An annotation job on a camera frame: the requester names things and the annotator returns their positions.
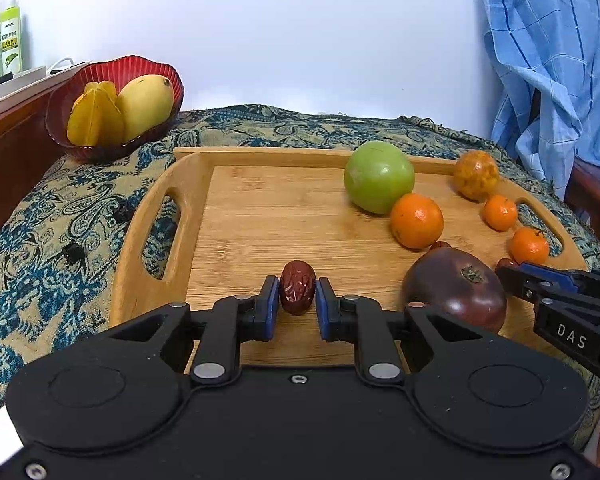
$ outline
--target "red glass bowl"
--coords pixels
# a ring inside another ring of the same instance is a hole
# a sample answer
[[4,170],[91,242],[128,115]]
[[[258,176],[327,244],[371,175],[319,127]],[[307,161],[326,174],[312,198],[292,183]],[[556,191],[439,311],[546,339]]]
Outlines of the red glass bowl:
[[[113,81],[120,92],[124,86],[138,76],[160,74],[168,77],[173,85],[173,108],[169,118],[161,124],[143,132],[119,146],[75,146],[66,138],[66,125],[69,121],[74,101],[84,91],[90,81]],[[65,153],[80,162],[104,164],[127,156],[144,144],[163,138],[175,122],[176,115],[182,106],[184,86],[173,66],[149,61],[140,56],[125,56],[113,61],[92,63],[87,65],[49,96],[46,106],[45,126],[51,138],[62,147]]]

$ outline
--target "checkered towel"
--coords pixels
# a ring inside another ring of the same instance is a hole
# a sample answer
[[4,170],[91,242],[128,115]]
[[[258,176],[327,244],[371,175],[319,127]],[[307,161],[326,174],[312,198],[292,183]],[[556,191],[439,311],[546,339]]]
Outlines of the checkered towel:
[[[484,0],[504,95],[491,139],[564,197],[573,158],[600,166],[600,0]],[[539,117],[529,124],[534,89]]]

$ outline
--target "bamboo surface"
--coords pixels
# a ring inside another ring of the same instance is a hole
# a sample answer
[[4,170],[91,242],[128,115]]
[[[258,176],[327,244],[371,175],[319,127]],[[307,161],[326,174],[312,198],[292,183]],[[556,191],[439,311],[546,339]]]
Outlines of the bamboo surface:
[[[386,217],[372,216],[348,200],[343,170],[350,152],[293,148],[177,148],[178,161],[142,200],[126,234],[116,269],[110,324],[129,320],[169,301],[211,308],[219,298],[255,294],[267,274],[280,275],[290,260],[308,262],[330,279],[337,295],[361,294],[397,308],[405,272],[423,251],[399,245]],[[480,218],[481,204],[452,187],[454,161],[409,157],[414,192],[442,209],[441,240],[490,267],[507,254],[513,231],[499,233]],[[564,227],[528,192],[501,178],[496,192],[526,203],[562,243],[547,265],[586,269]],[[180,208],[180,221],[162,280],[141,261],[142,248],[165,195]],[[500,334],[556,355],[532,331],[532,305],[512,298]],[[315,309],[303,316],[280,310],[275,338],[241,347],[243,363],[348,364],[353,348],[321,341]]]

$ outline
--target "patterned tablecloth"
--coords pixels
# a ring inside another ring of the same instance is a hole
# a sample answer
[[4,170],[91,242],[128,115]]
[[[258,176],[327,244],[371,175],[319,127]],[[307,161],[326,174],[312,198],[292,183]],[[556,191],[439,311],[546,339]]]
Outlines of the patterned tablecloth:
[[[137,205],[174,162],[176,146],[292,146],[354,149],[387,140],[405,153],[458,158],[486,150],[503,176],[533,193],[566,227],[590,267],[600,267],[600,243],[549,187],[533,179],[491,141],[417,117],[394,120],[311,116],[261,105],[182,112],[170,134],[106,166],[60,158],[20,203],[0,231],[0,406],[25,363],[107,328],[111,285],[126,224],[112,217],[120,200]],[[144,250],[155,275],[164,270],[175,206],[166,203]],[[536,222],[529,212],[525,222]],[[69,266],[62,247],[74,240],[87,253]],[[600,380],[574,366],[589,384],[590,410],[576,436],[588,439],[600,416]]]

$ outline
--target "tray rim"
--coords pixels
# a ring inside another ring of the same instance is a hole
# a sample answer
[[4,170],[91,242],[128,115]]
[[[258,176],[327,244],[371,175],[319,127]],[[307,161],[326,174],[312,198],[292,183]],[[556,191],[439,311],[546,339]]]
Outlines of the tray rim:
[[[270,148],[251,146],[203,146],[174,148],[176,163],[168,167],[145,194],[125,235],[114,276],[109,326],[115,326],[169,303],[185,301],[198,233],[206,205],[211,177],[216,166],[274,166],[343,169],[349,150],[318,148]],[[455,160],[426,156],[405,156],[416,173],[453,174]],[[186,193],[196,189],[196,197]],[[525,203],[551,229],[562,244],[562,253],[551,258],[556,268],[587,269],[580,250],[560,221],[528,191],[506,177],[500,177],[497,190],[516,203]],[[162,200],[170,196],[180,209],[180,221],[161,280],[144,268],[141,254]],[[176,261],[184,260],[178,272]]]

